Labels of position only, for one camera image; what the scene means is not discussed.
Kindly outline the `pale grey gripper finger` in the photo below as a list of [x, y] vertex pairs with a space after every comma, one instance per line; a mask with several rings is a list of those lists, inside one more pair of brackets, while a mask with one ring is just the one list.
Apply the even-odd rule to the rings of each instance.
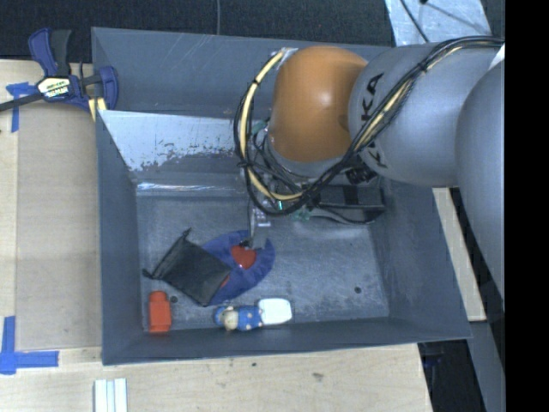
[[251, 246], [253, 249], [262, 249], [268, 238], [270, 219], [261, 211], [251, 213]]

